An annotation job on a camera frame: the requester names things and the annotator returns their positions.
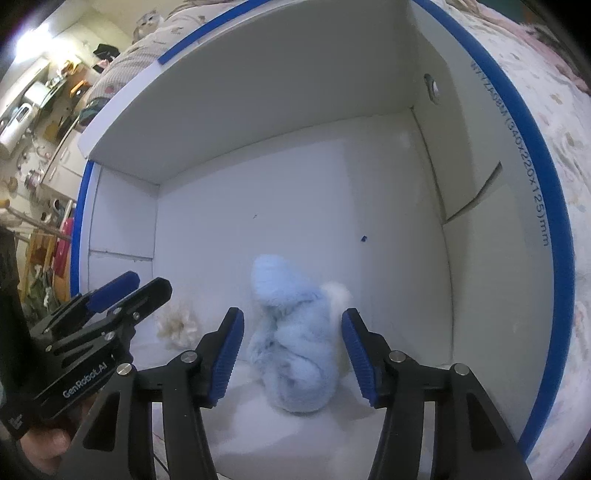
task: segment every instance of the cabinet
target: cabinet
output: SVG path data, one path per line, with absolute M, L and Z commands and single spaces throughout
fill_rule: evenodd
M 76 122 L 57 147 L 40 184 L 43 193 L 74 201 L 78 198 L 86 167 L 86 159 L 78 148 L 81 133 L 74 130 L 75 126 Z

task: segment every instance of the white fluffy tail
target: white fluffy tail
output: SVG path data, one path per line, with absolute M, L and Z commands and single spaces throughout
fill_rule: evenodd
M 340 324 L 343 313 L 352 307 L 351 293 L 342 283 L 334 281 L 327 282 L 320 286 L 330 303 L 330 323 L 335 336 L 336 360 L 341 375 L 350 370 L 349 357 L 341 334 Z

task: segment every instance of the red cloth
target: red cloth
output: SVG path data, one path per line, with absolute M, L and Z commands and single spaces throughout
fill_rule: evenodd
M 64 226 L 62 227 L 62 233 L 66 235 L 72 235 L 72 230 L 74 227 L 74 219 L 68 218 L 64 222 Z M 70 249 L 70 241 L 59 239 L 56 245 L 56 257 L 53 260 L 53 271 L 55 275 L 60 278 L 64 278 L 64 274 L 66 273 L 66 262 L 68 258 L 68 250 Z

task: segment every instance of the light blue plush toy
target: light blue plush toy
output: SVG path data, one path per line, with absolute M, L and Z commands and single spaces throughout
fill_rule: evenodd
M 255 260 L 252 285 L 264 316 L 248 345 L 271 403 L 293 413 L 324 407 L 339 379 L 330 302 L 286 260 Z

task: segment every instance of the blue edge trim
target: blue edge trim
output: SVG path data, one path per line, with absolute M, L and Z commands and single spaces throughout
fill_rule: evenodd
M 204 35 L 268 1 L 270 0 L 246 0 L 244 3 L 224 12 L 179 41 L 158 59 L 159 64 L 164 65 Z M 550 152 L 548 152 L 544 138 L 536 126 L 534 118 L 515 86 L 486 49 L 449 14 L 444 12 L 431 0 L 413 1 L 427 11 L 454 36 L 491 81 L 511 113 L 530 151 L 538 181 L 540 182 L 542 195 L 544 196 L 554 265 L 554 311 L 550 345 L 548 347 L 548 356 L 540 389 L 538 390 L 538 395 L 525 429 L 519 439 L 521 453 L 527 458 L 550 415 L 550 410 L 554 404 L 560 381 L 562 380 L 569 351 L 574 305 L 574 248 L 568 211 L 560 181 L 556 174 L 552 158 L 550 157 Z M 74 216 L 72 272 L 70 277 L 72 295 L 79 292 L 80 286 L 80 234 L 82 231 L 82 216 L 92 166 L 93 162 L 91 161 L 86 165 L 80 185 L 76 214 Z
M 92 175 L 92 167 L 95 163 L 91 160 L 86 162 L 80 190 L 78 191 L 78 200 L 76 202 L 76 211 L 74 212 L 74 229 L 72 232 L 72 253 L 70 255 L 70 295 L 72 297 L 80 293 L 80 239 L 82 237 L 82 219 L 84 217 L 84 205 L 86 203 L 86 194 L 88 193 L 88 184 Z
M 241 3 L 240 5 L 231 8 L 227 12 L 222 13 L 216 18 L 212 18 L 209 22 L 207 22 L 202 27 L 199 27 L 193 33 L 190 33 L 186 37 L 184 37 L 181 41 L 179 41 L 174 47 L 168 50 L 166 53 L 163 53 L 162 56 L 158 59 L 158 63 L 160 65 L 164 65 L 166 62 L 171 60 L 175 55 L 183 51 L 189 45 L 195 43 L 201 37 L 207 35 L 211 31 L 215 30 L 218 27 L 221 27 L 223 24 L 228 23 L 230 20 L 234 20 L 240 15 L 244 15 L 245 13 L 249 12 L 250 10 L 259 7 L 260 5 L 266 4 L 271 0 L 246 0 L 246 2 Z

